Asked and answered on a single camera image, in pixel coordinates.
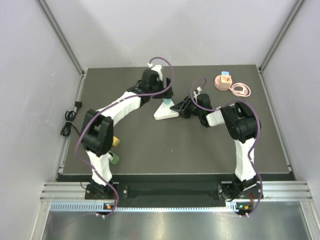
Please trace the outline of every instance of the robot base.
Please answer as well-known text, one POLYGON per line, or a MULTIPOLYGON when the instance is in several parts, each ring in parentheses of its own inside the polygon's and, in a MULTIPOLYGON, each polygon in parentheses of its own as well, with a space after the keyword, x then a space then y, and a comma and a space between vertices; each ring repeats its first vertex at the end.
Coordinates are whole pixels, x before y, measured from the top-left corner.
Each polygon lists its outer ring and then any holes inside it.
POLYGON ((217 189, 218 189, 218 195, 221 200, 232 202, 248 202, 250 201, 250 194, 253 194, 253 197, 255 200, 259 198, 260 195, 260 183, 257 183, 256 186, 245 190, 245 191, 238 191, 235 188, 234 182, 228 182, 228 183, 218 183, 217 189))
POLYGON ((113 191, 108 186, 100 185, 94 181, 86 186, 84 199, 103 200, 114 198, 113 191))

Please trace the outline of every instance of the yellow object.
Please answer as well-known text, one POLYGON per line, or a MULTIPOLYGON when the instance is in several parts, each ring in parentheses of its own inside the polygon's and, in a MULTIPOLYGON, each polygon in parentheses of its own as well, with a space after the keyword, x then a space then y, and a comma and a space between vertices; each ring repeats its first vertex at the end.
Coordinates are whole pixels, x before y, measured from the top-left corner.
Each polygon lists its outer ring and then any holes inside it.
POLYGON ((116 136, 113 136, 113 144, 112 144, 112 146, 114 146, 116 148, 120 144, 121 144, 120 140, 116 136))

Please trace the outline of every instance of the white cable clip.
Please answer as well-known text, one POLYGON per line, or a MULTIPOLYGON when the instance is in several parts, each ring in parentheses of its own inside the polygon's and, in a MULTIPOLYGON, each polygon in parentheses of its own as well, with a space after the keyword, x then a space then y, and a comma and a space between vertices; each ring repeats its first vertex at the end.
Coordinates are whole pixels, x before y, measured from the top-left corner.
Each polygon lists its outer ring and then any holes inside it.
POLYGON ((195 102, 198 103, 198 99, 197 96, 200 95, 200 92, 202 91, 201 87, 197 87, 194 91, 193 91, 193 95, 194 95, 194 99, 195 102))

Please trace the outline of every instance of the pink cable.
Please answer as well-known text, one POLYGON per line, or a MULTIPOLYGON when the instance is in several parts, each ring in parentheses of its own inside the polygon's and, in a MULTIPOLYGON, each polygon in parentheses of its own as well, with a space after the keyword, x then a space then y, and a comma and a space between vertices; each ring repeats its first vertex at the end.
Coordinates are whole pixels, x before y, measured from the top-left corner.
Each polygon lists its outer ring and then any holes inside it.
POLYGON ((251 95, 250 87, 248 87, 248 85, 241 82, 237 82, 233 84, 232 86, 229 87, 229 90, 237 97, 246 98, 251 95))

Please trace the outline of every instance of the black power cable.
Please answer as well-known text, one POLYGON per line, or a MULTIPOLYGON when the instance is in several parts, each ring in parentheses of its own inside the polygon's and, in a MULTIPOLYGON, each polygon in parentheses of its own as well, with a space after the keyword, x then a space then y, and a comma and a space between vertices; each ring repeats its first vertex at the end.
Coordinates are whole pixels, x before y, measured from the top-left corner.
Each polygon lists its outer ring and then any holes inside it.
POLYGON ((68 137, 71 133, 71 127, 74 128, 74 130, 76 131, 76 133, 79 135, 80 137, 80 132, 78 131, 78 129, 72 124, 72 122, 76 119, 76 116, 78 114, 79 109, 82 107, 82 102, 81 101, 76 101, 74 106, 76 107, 75 111, 66 111, 64 114, 65 117, 65 124, 60 132, 60 134, 64 137, 68 137))

